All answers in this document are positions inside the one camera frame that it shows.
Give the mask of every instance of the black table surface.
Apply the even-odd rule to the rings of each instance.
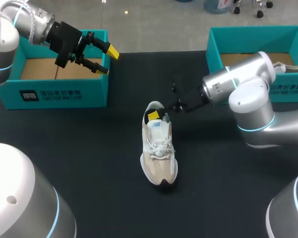
[[[173,190],[157,190],[140,166],[147,104],[172,77],[194,85],[206,74],[204,51],[121,54],[107,108],[7,111],[0,101],[0,142],[23,151],[68,202],[78,238],[267,238],[266,209],[298,175],[298,147],[248,147],[227,105],[170,114]]]

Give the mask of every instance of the open box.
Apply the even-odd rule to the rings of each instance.
[[[95,37],[107,42],[106,30]],[[110,57],[86,46],[85,58],[109,69]],[[0,86],[0,98],[7,109],[90,108],[107,104],[108,75],[94,74],[82,65],[68,62],[63,69],[54,64],[57,54],[46,46],[31,45],[20,37],[8,81]]]
[[[210,29],[207,62],[210,73],[258,51],[273,63],[298,65],[298,26],[240,26]],[[271,86],[272,102],[298,102],[298,73],[277,73]]]

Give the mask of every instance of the sneaker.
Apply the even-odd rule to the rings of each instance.
[[[298,73],[298,66],[285,65],[281,62],[275,63],[274,69],[276,73]]]
[[[158,186],[172,184],[178,174],[174,157],[171,122],[160,102],[151,102],[143,117],[141,167],[148,180]]]

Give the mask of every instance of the gray floor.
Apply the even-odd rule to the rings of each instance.
[[[109,41],[121,53],[205,50],[212,26],[298,24],[298,0],[273,0],[274,7],[264,7],[261,19],[251,0],[243,0],[240,15],[205,12],[203,0],[30,1],[76,28],[107,29]]]

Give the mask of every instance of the shoe logo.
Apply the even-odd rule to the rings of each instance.
[[[152,124],[153,125],[153,127],[158,127],[158,126],[160,126],[160,122],[155,122],[154,124]]]

